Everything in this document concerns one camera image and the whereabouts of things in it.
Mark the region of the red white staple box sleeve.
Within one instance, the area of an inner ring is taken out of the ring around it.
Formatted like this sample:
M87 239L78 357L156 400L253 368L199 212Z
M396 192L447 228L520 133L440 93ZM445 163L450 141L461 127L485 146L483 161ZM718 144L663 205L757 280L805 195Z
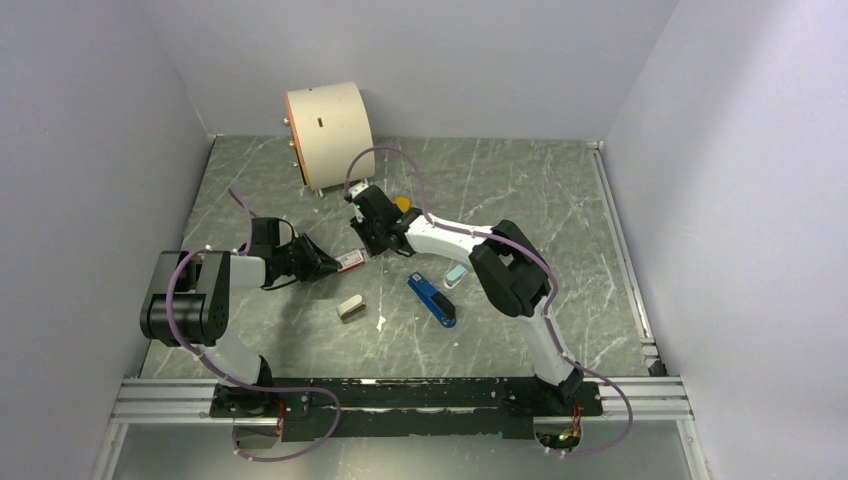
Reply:
M366 263L366 256L361 249L356 249L338 256L336 261L338 262L337 272L343 274L363 266Z

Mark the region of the light blue small box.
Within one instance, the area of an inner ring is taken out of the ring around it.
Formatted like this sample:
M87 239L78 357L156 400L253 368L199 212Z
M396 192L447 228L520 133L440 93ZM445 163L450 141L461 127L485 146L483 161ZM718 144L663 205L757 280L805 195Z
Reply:
M467 273L468 273L468 269L464 265L462 265L462 264L456 265L444 276L444 279L443 279L444 287L447 288L447 289L454 288L455 286L457 286L462 281L462 279L464 278L464 276Z

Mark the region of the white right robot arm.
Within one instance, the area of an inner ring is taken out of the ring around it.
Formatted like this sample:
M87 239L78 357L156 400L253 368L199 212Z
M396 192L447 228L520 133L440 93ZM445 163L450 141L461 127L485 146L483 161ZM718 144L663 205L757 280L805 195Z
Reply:
M475 274L490 304L520 322L532 359L542 406L562 414L578 399L584 375L551 318L556 281L547 262L512 221L471 226L432 216L419 208L403 212L374 184L359 182L344 198L355 208L351 227L370 256L434 255Z

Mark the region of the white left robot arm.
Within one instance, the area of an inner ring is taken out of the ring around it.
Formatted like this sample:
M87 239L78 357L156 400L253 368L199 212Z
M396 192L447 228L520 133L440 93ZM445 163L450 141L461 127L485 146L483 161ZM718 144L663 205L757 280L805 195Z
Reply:
M277 404L277 388L267 360L229 330L234 289L273 291L315 282L337 273L341 264L305 233L281 229L290 222L255 217L248 241L235 252L162 252L139 315L142 334L170 348L191 346L231 380L220 380L212 412L221 416L261 416Z

